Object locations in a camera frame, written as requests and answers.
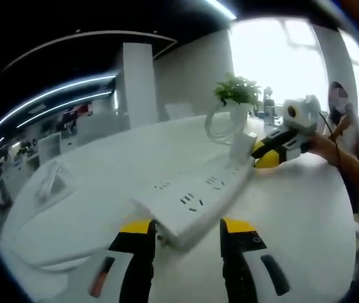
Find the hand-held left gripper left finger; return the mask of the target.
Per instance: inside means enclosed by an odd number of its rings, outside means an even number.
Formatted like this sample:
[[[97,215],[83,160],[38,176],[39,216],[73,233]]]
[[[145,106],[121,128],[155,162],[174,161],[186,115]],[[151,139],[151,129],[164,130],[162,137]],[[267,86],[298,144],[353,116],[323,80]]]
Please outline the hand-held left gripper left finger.
[[[134,220],[123,225],[97,259],[88,289],[99,302],[148,302],[154,275],[156,222]]]

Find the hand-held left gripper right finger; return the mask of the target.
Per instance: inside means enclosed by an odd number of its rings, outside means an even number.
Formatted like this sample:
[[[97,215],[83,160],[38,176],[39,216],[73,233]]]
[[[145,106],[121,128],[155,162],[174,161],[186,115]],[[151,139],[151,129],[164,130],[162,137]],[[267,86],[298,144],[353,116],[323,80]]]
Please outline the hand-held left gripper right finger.
[[[288,302],[285,272],[257,230],[243,220],[220,220],[222,274],[229,302]]]

